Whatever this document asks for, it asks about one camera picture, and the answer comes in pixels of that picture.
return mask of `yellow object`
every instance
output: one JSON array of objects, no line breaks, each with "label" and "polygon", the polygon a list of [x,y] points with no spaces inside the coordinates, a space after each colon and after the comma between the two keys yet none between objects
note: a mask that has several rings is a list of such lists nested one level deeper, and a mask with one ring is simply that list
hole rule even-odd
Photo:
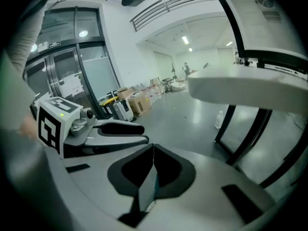
[{"label": "yellow object", "polygon": [[111,99],[108,99],[107,101],[102,101],[100,102],[100,106],[105,106],[106,104],[109,104],[109,103],[112,103],[113,101],[117,100],[119,97],[114,97],[114,98],[111,98]]}]

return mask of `balcony railing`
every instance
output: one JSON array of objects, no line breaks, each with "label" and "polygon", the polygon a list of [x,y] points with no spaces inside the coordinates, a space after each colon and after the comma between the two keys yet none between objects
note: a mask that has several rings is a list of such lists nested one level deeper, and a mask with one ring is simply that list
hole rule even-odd
[{"label": "balcony railing", "polygon": [[158,17],[178,9],[180,7],[202,1],[202,0],[159,0],[153,3],[151,6],[147,7],[145,10],[141,11],[138,15],[131,19],[135,31],[137,32],[151,21],[157,19]]}]

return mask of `floor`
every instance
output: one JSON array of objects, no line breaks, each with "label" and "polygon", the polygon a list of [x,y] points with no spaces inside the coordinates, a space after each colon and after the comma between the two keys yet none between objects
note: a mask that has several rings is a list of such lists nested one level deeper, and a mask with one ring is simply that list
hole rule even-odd
[{"label": "floor", "polygon": [[[214,143],[219,111],[226,114],[228,106],[205,103],[190,97],[185,91],[168,93],[157,100],[152,108],[136,120],[145,127],[150,142],[175,147],[226,161],[228,156]],[[243,141],[257,114],[257,108],[237,106],[222,141],[235,150]],[[290,114],[300,127],[305,118]],[[239,161],[238,166],[247,177],[260,183],[283,162],[295,146],[302,130],[287,113],[273,112],[269,123],[255,147]],[[297,163],[266,190],[275,200],[285,196],[306,165],[308,150]]]}]

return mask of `person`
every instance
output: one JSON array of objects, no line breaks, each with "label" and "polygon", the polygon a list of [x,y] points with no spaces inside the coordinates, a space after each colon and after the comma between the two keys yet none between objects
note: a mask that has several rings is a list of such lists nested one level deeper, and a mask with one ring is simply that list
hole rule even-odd
[{"label": "person", "polygon": [[184,63],[184,67],[182,68],[186,74],[186,79],[187,79],[187,76],[191,73],[190,72],[190,68],[188,67],[188,64],[187,63]]},{"label": "person", "polygon": [[239,58],[239,53],[236,51],[235,52],[235,62],[233,64],[243,64],[243,61],[241,58]]},{"label": "person", "polygon": [[210,66],[210,64],[206,63],[206,64],[203,66],[203,68],[206,68],[206,67],[208,67],[208,66]]}]

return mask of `sticker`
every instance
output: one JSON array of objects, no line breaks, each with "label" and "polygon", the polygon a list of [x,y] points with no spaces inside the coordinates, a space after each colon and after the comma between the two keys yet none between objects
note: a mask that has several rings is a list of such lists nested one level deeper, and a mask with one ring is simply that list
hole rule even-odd
[{"label": "sticker", "polygon": [[60,154],[61,122],[52,117],[43,107],[39,109],[38,136],[47,146],[53,147]]},{"label": "sticker", "polygon": [[54,43],[48,45],[48,49],[52,49],[52,48],[60,46],[60,45],[61,45],[60,41],[54,42]]},{"label": "sticker", "polygon": [[60,98],[48,99],[48,100],[45,100],[45,102],[68,113],[72,113],[74,110],[76,110],[79,107],[69,102],[66,102],[65,100],[62,100]]}]

